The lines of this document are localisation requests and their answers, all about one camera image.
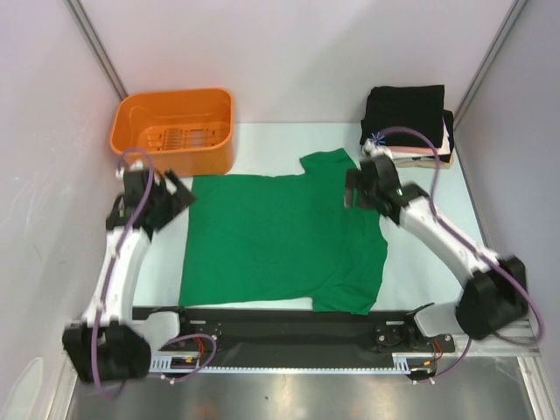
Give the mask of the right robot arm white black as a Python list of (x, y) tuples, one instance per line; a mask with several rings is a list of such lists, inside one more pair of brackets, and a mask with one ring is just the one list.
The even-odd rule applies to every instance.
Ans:
[(372, 210), (392, 220), (430, 249), (463, 291), (457, 301), (427, 304), (411, 312), (403, 329), (405, 344), (423, 351), (444, 333), (483, 340), (529, 312), (526, 269), (464, 236), (435, 207), (433, 196), (416, 183), (399, 179), (392, 158), (368, 157), (346, 173), (344, 204)]

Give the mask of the black folded t shirt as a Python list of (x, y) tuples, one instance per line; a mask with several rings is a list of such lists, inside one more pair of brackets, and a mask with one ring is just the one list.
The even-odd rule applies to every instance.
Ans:
[(418, 131), (439, 148), (444, 137), (445, 86), (374, 87), (360, 122), (360, 145), (373, 134), (395, 126)]

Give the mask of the aluminium corner post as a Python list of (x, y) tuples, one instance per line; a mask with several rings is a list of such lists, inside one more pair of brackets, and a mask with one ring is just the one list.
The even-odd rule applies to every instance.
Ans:
[(467, 90), (465, 91), (465, 94), (454, 112), (455, 129), (460, 125), (461, 120), (466, 115), (466, 112), (480, 90), (483, 81), (498, 58), (502, 48), (507, 43), (511, 32), (515, 28), (515, 25), (526, 9), (528, 3), (528, 0), (514, 0), (509, 7), (506, 16), (498, 28), (498, 31), (494, 35), (492, 42), (486, 50), (483, 60), (480, 62), (477, 71), (475, 72)]
[(102, 43), (102, 40), (97, 30), (95, 29), (82, 1), (65, 0), (64, 4), (68, 8), (70, 15), (76, 23), (91, 52), (93, 53), (116, 97), (120, 101), (124, 100), (128, 96), (127, 89), (124, 86), (122, 78), (118, 74), (112, 59), (109, 57), (109, 54), (104, 44)]

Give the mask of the green t shirt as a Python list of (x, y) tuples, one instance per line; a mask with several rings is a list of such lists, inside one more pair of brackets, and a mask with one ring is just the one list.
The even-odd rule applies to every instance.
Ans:
[(181, 305), (309, 298), (316, 312), (370, 312), (388, 244), (377, 213), (343, 203), (354, 162), (342, 149), (299, 162), (298, 175), (193, 181)]

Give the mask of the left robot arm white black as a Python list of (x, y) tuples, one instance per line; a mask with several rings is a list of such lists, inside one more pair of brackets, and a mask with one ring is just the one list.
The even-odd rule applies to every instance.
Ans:
[(169, 344), (192, 343), (193, 328), (177, 310), (133, 319), (133, 300), (152, 237), (195, 197), (172, 170), (120, 171), (123, 191), (105, 220), (106, 251), (87, 309), (66, 326), (62, 344), (81, 382), (100, 385), (144, 378), (151, 356)]

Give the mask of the orange plastic basket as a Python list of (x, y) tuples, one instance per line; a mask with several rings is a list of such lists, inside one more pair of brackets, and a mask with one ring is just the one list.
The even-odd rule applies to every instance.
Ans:
[(223, 175), (235, 160), (235, 101), (223, 88), (133, 94), (119, 105), (113, 152), (146, 150), (155, 168), (180, 177)]

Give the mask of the aluminium corner post left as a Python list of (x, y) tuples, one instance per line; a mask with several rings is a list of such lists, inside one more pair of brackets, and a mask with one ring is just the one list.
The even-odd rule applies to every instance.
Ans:
[(112, 59), (109, 57), (109, 54), (104, 44), (102, 43), (102, 40), (97, 30), (95, 29), (82, 1), (65, 0), (64, 4), (68, 8), (70, 15), (76, 23), (91, 52), (93, 53), (116, 97), (120, 101), (124, 100), (128, 96), (127, 89), (124, 86), (122, 78), (118, 74)]

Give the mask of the cream folded t shirt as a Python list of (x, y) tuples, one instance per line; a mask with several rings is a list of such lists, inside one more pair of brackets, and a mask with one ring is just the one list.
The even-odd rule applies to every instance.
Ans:
[[(454, 137), (454, 114), (445, 109), (443, 111), (444, 119), (444, 135), (445, 135), (445, 145), (438, 149), (439, 152), (439, 162), (441, 169), (448, 169), (454, 163), (454, 151), (455, 151), (455, 137)], [(423, 153), (416, 153), (405, 150), (397, 150), (396, 148), (391, 149), (393, 159), (397, 167), (423, 167), (423, 168), (434, 168), (435, 158), (432, 154), (428, 154), (429, 149), (425, 148)]]

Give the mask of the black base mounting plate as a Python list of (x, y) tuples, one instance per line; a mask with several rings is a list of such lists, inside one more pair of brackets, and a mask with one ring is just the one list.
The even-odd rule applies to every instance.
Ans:
[(341, 312), (174, 308), (172, 368), (381, 368), (392, 355), (435, 360), (456, 350), (449, 334), (423, 336), (405, 311)]

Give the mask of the aluminium frame rail front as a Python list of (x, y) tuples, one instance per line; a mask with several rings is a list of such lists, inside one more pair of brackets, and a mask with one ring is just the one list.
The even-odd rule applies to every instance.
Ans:
[(541, 355), (528, 319), (516, 321), (482, 340), (473, 339), (467, 354), (476, 357), (538, 357)]

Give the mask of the aluminium corner post right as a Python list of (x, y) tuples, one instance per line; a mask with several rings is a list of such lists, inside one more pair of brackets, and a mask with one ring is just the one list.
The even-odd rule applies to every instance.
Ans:
[(477, 71), (475, 72), (467, 90), (465, 91), (465, 94), (454, 112), (455, 129), (460, 125), (461, 120), (466, 115), (466, 112), (480, 90), (483, 81), (498, 58), (502, 48), (507, 43), (511, 32), (515, 28), (515, 25), (526, 9), (528, 3), (528, 0), (514, 0), (509, 7), (506, 16), (498, 28), (498, 31), (494, 35), (492, 42), (486, 50), (483, 60), (480, 62)]

